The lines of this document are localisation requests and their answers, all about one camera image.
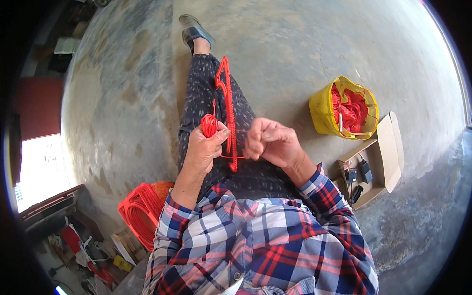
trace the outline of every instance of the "hand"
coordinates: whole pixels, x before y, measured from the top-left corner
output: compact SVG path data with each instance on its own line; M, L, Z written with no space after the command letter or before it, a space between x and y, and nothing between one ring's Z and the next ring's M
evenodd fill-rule
M222 122L218 122L217 132L210 138L203 135L201 126L195 128L188 139L182 171L203 177L207 175L213 167L213 159L221 155L221 144L229 134L230 130Z
M304 153L294 129L266 118L254 119L247 132L245 147L243 155L246 159L263 157L281 168L293 165Z

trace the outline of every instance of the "red wall panel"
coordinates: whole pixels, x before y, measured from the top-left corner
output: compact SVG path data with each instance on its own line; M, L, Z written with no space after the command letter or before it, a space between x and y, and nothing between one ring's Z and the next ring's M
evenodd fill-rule
M23 140L60 133L62 78L21 78L16 97Z

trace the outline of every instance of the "black device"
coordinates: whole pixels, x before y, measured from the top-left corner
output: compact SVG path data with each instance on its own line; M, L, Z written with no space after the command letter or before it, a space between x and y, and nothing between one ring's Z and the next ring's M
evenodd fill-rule
M359 164L359 173L361 174L363 182L369 183L372 181L372 170L369 163L364 160L364 157L362 155L361 158L362 162Z
M357 181L357 168L351 168L344 170L344 175L346 176L346 182L353 183Z
M354 191L354 194L352 194L351 196L351 203L352 204L355 204L357 202L357 200L359 199L359 197L361 196L361 193L362 191L364 190L364 188L360 185L358 185L356 188L355 188L355 191Z

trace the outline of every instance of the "dark patterned pants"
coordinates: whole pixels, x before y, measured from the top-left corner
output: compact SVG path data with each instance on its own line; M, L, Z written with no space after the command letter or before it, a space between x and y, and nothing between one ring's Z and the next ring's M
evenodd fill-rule
M182 169L188 147L190 132L200 125L200 120L206 114L213 113L215 100L215 117L226 124L225 97L221 89L215 90L215 75L219 61L212 55L196 54L192 56L187 77L187 90L184 112L180 121L179 130L179 163L178 170ZM224 71L221 80L226 84ZM233 92L233 107L237 130L247 131L256 117L243 96L241 88L231 76L231 90ZM242 156L246 132L236 131L237 151ZM200 200L207 191L217 183L223 183L237 199L257 200L264 197L300 198L295 185L282 171L266 160L238 160L237 172L231 171L228 162L231 159L216 158L213 168L205 177L200 190Z

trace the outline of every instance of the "shirt sleeve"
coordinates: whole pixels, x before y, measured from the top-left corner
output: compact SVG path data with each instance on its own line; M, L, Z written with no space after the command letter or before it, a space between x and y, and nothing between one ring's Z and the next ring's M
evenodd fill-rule
M371 251L365 242L351 206L318 164L315 174L299 188L300 194L317 215L318 222L344 247L342 264L357 272L356 284L363 294L376 294L379 283Z
M172 200L171 191L172 189L169 191L159 217L154 237L154 250L149 256L142 295L150 295L154 292L159 277L169 260L182 247L182 234L187 228L188 222L198 215L196 211L185 208Z

